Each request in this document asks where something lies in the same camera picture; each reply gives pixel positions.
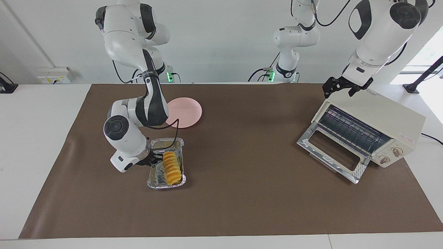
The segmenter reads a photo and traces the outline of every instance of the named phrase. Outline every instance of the robotic arm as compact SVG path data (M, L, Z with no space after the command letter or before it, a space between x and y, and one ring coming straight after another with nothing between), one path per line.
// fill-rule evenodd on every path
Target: robotic arm
M319 0L313 1L317 7ZM275 81L292 82L299 61L299 53L294 51L297 47L309 47L317 44L320 31L316 26L311 0L295 0L292 13L297 26L283 27L274 33L274 43L280 49L280 59L274 66Z
M428 12L426 0L362 0L351 13L349 27L360 45L349 59L342 76L330 77L323 85L325 98L351 88L349 96L366 90L372 76L388 65L405 45Z
M134 164L152 165L157 158L139 127L162 125L169 115L159 82L166 65L152 47L167 43L169 31L156 23L151 6L137 0L99 8L95 22L111 59L141 70L147 87L144 96L118 100L109 110L103 132L117 150L111 162L120 172Z

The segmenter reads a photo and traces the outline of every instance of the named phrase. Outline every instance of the brown table mat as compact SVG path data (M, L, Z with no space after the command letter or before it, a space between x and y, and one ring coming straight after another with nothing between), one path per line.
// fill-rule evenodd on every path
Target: brown table mat
M115 100L143 95L144 86L92 85L20 238L443 231L405 160L386 169L372 164L354 185L296 144L324 100L321 85L163 91L168 101L192 97L203 108L195 126L179 131L186 184L151 190L147 167L124 174L113 167L106 114ZM142 132L158 138L175 130Z

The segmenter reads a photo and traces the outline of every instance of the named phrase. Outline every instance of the round plate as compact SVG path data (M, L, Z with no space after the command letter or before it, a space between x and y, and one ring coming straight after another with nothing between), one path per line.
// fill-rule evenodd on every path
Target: round plate
M166 120L168 125L176 119L180 119L179 128L188 128L197 123L202 117L202 106L192 98L176 98L170 101L167 106L169 108L169 118Z

